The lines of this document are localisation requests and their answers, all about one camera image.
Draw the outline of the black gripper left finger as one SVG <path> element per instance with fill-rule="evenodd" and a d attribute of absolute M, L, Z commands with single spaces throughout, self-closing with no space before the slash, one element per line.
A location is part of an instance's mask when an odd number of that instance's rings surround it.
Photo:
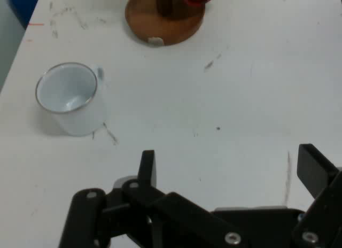
<path fill-rule="evenodd" d="M 152 150 L 143 151 L 137 176 L 120 188 L 84 189 L 73 196 L 59 246 L 109 247 L 121 235 L 140 247 L 248 247 L 233 224 L 156 188 Z"/>

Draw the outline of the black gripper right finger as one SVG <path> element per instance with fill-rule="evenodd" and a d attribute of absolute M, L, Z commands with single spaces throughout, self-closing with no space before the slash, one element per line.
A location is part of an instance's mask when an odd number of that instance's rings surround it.
<path fill-rule="evenodd" d="M 314 201 L 292 232 L 297 247 L 341 247 L 341 170 L 314 145 L 301 144 L 297 176 Z"/>

